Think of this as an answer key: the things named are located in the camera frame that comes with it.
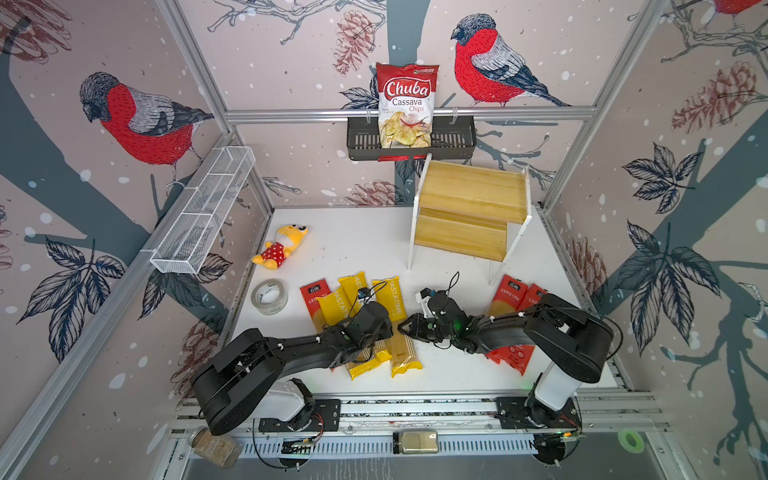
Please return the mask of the yellow pasta bag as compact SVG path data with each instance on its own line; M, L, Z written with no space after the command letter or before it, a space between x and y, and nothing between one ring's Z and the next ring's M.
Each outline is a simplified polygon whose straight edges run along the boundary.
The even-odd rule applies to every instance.
M318 304L328 326L334 326L351 316L353 304L347 298L342 288L320 297ZM379 367L380 360L376 356L376 349L368 347L352 362L346 364L347 371L352 380Z
M368 287L364 272L341 277L339 283L343 293L350 303L349 318L354 317L374 296L374 293L372 293L371 289ZM361 357L356 360L356 363L362 364L364 362L372 361L373 359L376 359L381 363L392 359L392 355L389 353L384 340L377 341L373 346L366 349L361 354Z
M398 330L407 319L407 312L399 278L374 280L372 282L376 301L384 306L392 324L393 335L387 340L387 349L391 355L391 376L396 377L411 370L421 370L422 362L418 358L414 340Z

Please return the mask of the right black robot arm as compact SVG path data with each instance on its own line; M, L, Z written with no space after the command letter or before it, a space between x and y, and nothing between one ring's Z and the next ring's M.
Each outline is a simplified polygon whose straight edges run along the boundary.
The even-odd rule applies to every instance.
M499 316L469 315L446 290L424 289L420 295L423 311L397 326L401 334L433 345L448 343L468 354L535 346L549 364L525 399L524 412L510 419L535 428L550 428L560 419L580 427L566 412L581 385L598 383L610 358L614 332L606 321L551 293L525 310Z

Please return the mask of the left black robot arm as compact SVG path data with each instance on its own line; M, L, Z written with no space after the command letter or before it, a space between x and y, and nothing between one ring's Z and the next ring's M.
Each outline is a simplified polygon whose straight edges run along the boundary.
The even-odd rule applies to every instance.
M388 311L377 302L320 334L275 338L247 329L196 372L192 390L211 433L225 434L249 418L278 379L348 364L392 336Z

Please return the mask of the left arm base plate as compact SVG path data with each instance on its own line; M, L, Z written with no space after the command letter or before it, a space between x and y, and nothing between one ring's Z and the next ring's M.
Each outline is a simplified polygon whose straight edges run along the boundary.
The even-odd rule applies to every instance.
M339 399L315 400L312 411L303 408L296 417L289 421L274 418L264 418L257 422L260 433L320 433L336 432L339 429L341 417L341 401Z

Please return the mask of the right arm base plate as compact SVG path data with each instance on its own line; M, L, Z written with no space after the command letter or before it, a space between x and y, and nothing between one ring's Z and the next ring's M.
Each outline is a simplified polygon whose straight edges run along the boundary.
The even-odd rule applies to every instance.
M582 418L575 398L569 398L560 410L552 410L534 397L498 397L497 413L503 429L580 430Z

